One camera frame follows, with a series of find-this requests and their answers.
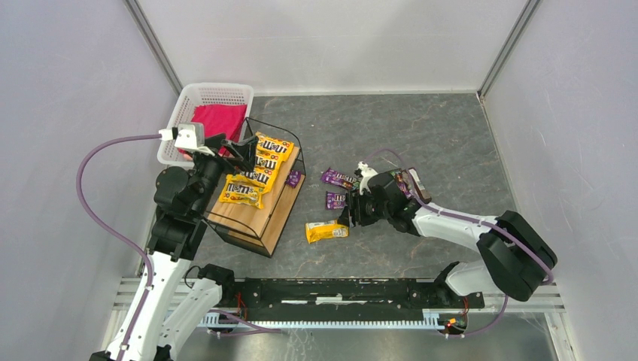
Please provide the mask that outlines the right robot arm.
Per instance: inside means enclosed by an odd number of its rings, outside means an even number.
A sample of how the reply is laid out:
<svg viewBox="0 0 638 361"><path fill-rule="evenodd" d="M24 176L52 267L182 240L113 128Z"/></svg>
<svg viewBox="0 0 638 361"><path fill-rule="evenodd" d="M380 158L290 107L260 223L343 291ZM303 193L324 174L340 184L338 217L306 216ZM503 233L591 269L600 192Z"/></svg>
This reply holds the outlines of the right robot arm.
<svg viewBox="0 0 638 361"><path fill-rule="evenodd" d="M346 196L341 217L349 226L384 220L396 231L438 238L480 255L475 262L453 262L437 277L457 296L496 291L526 302L554 280L557 255L517 212L479 216L442 208L419 189L413 168L378 172L366 163L355 171L358 185Z"/></svg>

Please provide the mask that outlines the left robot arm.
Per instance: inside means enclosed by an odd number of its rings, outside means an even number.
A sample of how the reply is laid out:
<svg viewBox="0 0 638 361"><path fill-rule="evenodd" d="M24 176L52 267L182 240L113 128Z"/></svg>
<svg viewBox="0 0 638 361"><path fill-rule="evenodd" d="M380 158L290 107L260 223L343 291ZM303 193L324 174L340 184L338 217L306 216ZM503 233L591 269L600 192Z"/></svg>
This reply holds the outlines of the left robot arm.
<svg viewBox="0 0 638 361"><path fill-rule="evenodd" d="M193 156L194 167L170 166L156 178L156 219L150 240L141 247L106 224L88 205L83 175L88 162L111 145L141 140L174 141ZM129 245L144 263L140 284L120 329L105 350L91 360L175 360L202 318L230 293L234 274L207 265L193 289L174 311L170 301L194 260L208 228L204 213L223 176L254 167L257 137L234 142L221 133L204 138L191 126L161 129L156 134L116 138L91 150L76 175L76 191L84 210L114 237Z"/></svg>

